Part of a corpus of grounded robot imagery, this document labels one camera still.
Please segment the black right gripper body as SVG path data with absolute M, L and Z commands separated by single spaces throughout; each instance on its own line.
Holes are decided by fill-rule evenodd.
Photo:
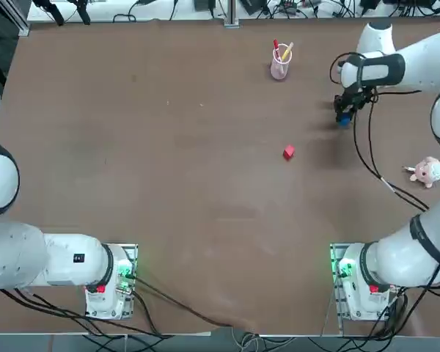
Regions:
M 342 105 L 344 107 L 363 107 L 371 101 L 372 96 L 373 89 L 371 87 L 358 90 L 345 88 L 342 94 Z

